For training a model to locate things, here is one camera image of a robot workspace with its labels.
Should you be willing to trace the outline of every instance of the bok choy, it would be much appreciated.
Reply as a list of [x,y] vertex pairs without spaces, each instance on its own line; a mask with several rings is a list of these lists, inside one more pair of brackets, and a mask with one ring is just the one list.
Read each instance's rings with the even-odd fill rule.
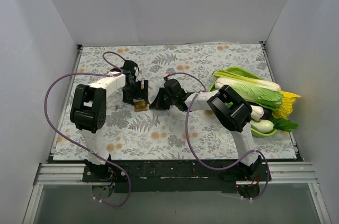
[[273,111],[278,110],[281,105],[283,95],[279,92],[230,78],[219,77],[215,82],[215,88],[217,89],[224,85],[232,87],[246,101],[256,103]]
[[275,92],[278,92],[278,91],[281,90],[280,85],[278,85],[274,82],[269,82],[269,81],[250,78],[250,77],[244,77],[244,76],[232,73],[232,72],[228,72],[228,71],[223,70],[223,69],[215,72],[213,74],[213,77],[216,77],[216,78],[224,77],[224,78],[228,78],[228,79],[234,79],[234,80],[238,80],[239,83],[251,84],[251,85],[255,85],[255,86],[265,88],[265,89],[275,91]]

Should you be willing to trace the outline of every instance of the cable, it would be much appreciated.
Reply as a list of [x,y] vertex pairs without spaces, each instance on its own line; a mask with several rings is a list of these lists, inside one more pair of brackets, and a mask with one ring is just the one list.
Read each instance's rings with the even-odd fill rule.
[[256,177],[253,179],[251,184],[248,184],[247,186],[252,187],[253,183],[255,182]]
[[123,58],[120,54],[116,53],[116,52],[113,52],[113,51],[107,51],[105,53],[102,54],[102,58],[105,60],[105,62],[107,62],[109,65],[113,66],[114,68],[118,69],[119,71],[121,71],[121,73],[123,73],[122,69],[119,68],[118,66],[114,65],[113,63],[111,63],[110,61],[107,60],[106,56],[108,53],[112,53],[116,56],[119,56],[122,60],[126,61],[125,58]]
[[185,72],[175,72],[175,73],[168,74],[166,77],[173,76],[173,75],[177,75],[177,74],[183,74],[183,75],[187,75],[187,76],[193,77],[195,80],[197,80],[197,81],[202,85],[204,91],[207,92],[206,86],[203,84],[203,82],[200,81],[200,79],[198,79],[197,77],[194,77],[193,75],[191,75],[191,74],[189,74],[189,73],[185,73]]
[[137,66],[137,69],[138,69],[138,76],[140,75],[140,69],[139,69],[139,66]]
[[110,185],[107,185],[107,186],[104,188],[104,190],[109,189],[113,184],[114,184],[114,181],[113,181],[113,179],[112,179]]
[[258,181],[256,182],[255,186],[257,186],[260,182],[260,175],[258,174]]
[[53,125],[53,123],[51,122],[51,120],[50,120],[49,117],[48,117],[48,113],[47,113],[47,100],[48,100],[48,95],[49,95],[50,91],[52,90],[52,88],[55,86],[55,84],[56,84],[57,82],[59,82],[60,80],[64,79],[65,77],[70,77],[70,76],[74,76],[74,75],[90,75],[90,76],[99,76],[99,77],[110,77],[110,75],[97,74],[97,73],[86,73],[86,72],[69,73],[69,74],[63,75],[62,77],[59,77],[57,80],[55,80],[55,81],[50,85],[50,87],[48,88],[48,90],[47,90],[47,92],[46,92],[46,95],[45,95],[45,97],[44,97],[44,104],[43,104],[44,115],[45,115],[45,117],[46,117],[46,120],[47,120],[48,124],[49,124],[49,125],[52,127],[52,129],[53,129],[56,133],[58,133],[60,136],[62,136],[63,138],[67,139],[67,140],[70,141],[71,143],[74,143],[74,144],[77,145],[78,147],[81,147],[81,148],[85,149],[86,151],[88,151],[89,153],[93,154],[93,155],[94,155],[95,157],[97,157],[98,159],[103,160],[104,162],[106,162],[106,163],[108,163],[108,164],[110,164],[110,165],[112,165],[112,166],[118,168],[119,170],[123,171],[123,172],[126,174],[126,178],[127,178],[127,180],[128,180],[129,188],[128,188],[128,194],[127,194],[126,198],[124,199],[124,201],[123,201],[122,203],[120,203],[120,204],[113,204],[113,203],[111,203],[111,202],[109,202],[109,201],[107,201],[107,200],[102,200],[102,199],[100,199],[100,198],[94,197],[94,199],[97,199],[99,202],[108,204],[108,205],[110,205],[110,206],[112,206],[112,207],[120,207],[120,206],[124,205],[124,204],[127,202],[128,198],[129,198],[129,196],[130,196],[130,194],[131,194],[131,191],[132,191],[131,179],[130,179],[128,173],[127,173],[122,167],[120,167],[119,165],[117,165],[117,164],[115,164],[115,163],[113,163],[113,162],[110,162],[109,160],[107,160],[107,159],[101,157],[100,155],[98,155],[98,154],[96,154],[96,153],[93,153],[89,148],[87,148],[87,147],[83,146],[82,144],[80,144],[80,143],[78,143],[78,142],[76,142],[76,141],[70,139],[68,136],[66,136],[66,135],[63,134],[61,131],[59,131],[59,130]]
[[265,158],[265,156],[263,155],[263,153],[259,150],[250,150],[248,151],[247,153],[245,153],[241,158],[239,158],[237,161],[235,161],[233,164],[227,166],[227,167],[211,167],[207,164],[205,164],[204,162],[201,161],[201,159],[199,159],[199,157],[196,155],[196,153],[194,152],[193,150],[193,147],[191,145],[191,142],[190,142],[190,137],[189,137],[189,116],[190,116],[190,111],[191,111],[191,107],[195,101],[195,99],[198,97],[198,94],[196,94],[194,97],[193,97],[193,100],[192,102],[190,103],[189,107],[188,107],[188,110],[187,110],[187,114],[186,114],[186,121],[185,121],[185,133],[186,133],[186,139],[187,139],[187,143],[189,145],[189,148],[192,152],[192,154],[194,155],[194,157],[196,158],[196,160],[204,167],[208,168],[208,169],[211,169],[211,170],[214,170],[214,171],[224,171],[224,170],[227,170],[227,169],[230,169],[232,167],[234,167],[235,165],[237,165],[239,162],[241,162],[247,155],[249,155],[250,153],[259,153],[265,163],[266,163],[266,168],[267,168],[267,179],[266,179],[266,183],[265,183],[265,187],[264,189],[262,190],[262,192],[260,192],[260,194],[254,198],[252,198],[252,200],[256,200],[258,198],[260,198],[264,192],[266,191],[266,188],[267,188],[267,185],[269,183],[269,180],[270,180],[270,167],[269,167],[269,164],[267,162],[267,159]]

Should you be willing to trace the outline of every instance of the green plate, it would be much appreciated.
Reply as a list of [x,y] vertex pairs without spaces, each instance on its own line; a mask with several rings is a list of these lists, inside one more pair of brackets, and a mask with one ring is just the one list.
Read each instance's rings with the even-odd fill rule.
[[[233,74],[236,74],[236,75],[239,75],[239,76],[263,80],[262,78],[258,77],[257,75],[254,75],[253,73],[246,71],[244,69],[238,68],[238,67],[229,67],[228,69],[226,69],[226,71],[233,73]],[[209,91],[212,92],[214,90],[216,90],[216,88],[214,87],[214,83],[213,83],[213,85],[210,87]],[[262,132],[259,132],[255,129],[251,128],[251,131],[252,131],[252,135],[262,138],[262,137],[269,137],[271,135],[274,135],[278,130],[273,129],[272,131],[270,131],[268,133],[262,133]]]

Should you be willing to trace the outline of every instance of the green leafy vegetable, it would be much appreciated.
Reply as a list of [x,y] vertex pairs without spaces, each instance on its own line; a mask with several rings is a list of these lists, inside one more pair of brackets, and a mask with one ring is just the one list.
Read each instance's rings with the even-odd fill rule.
[[296,123],[293,123],[290,120],[286,120],[285,118],[277,119],[274,117],[270,117],[270,121],[273,122],[274,128],[277,130],[291,132],[292,130],[295,130],[298,127]]
[[271,91],[278,92],[281,90],[280,85],[274,83],[274,82],[269,82],[265,81],[262,79],[255,79],[255,78],[249,78],[249,77],[244,77],[241,75],[237,75],[232,72],[228,72],[226,70],[219,70],[213,74],[213,77],[219,78],[219,77],[224,77],[224,78],[229,78],[229,79],[234,79],[238,80],[240,83],[247,83],[247,84],[252,84],[258,87],[262,87]]
[[235,79],[218,78],[215,87],[219,89],[224,85],[232,87],[246,101],[254,102],[273,111],[278,110],[281,105],[283,95],[279,92],[247,84],[246,82],[240,83]]

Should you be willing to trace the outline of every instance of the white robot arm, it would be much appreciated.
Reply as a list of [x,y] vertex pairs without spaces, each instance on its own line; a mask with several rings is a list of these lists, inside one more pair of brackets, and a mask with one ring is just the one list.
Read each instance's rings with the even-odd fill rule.
[[[98,80],[95,83],[89,84],[90,88],[93,89],[105,89],[106,90],[106,97],[109,97],[112,93],[114,93],[116,90],[121,89],[125,87],[126,85],[126,76],[124,74],[115,76],[114,74],[117,74],[118,72],[109,72],[111,77],[106,77]],[[92,107],[93,101],[89,102],[89,107]],[[92,132],[91,130],[80,130],[81,135],[84,137],[86,147],[88,147],[92,152],[102,156],[105,159],[108,159],[109,153],[106,150],[106,145],[103,137],[104,133],[104,127],[106,125],[104,124],[101,129],[98,129],[96,132]],[[104,165],[105,162],[103,160],[100,160],[96,158],[94,155],[90,155],[88,160],[95,164],[95,165]]]
[[[219,90],[208,93],[186,93],[175,79],[167,79],[163,88],[159,89],[156,99],[149,106],[150,109],[167,110],[175,105],[181,111],[187,111],[188,106],[195,98],[191,106],[191,112],[196,110],[212,110],[220,123],[228,129],[234,139],[238,158],[255,149],[251,133],[251,106],[230,86],[224,86]],[[247,167],[261,163],[258,153],[251,153],[241,160]]]

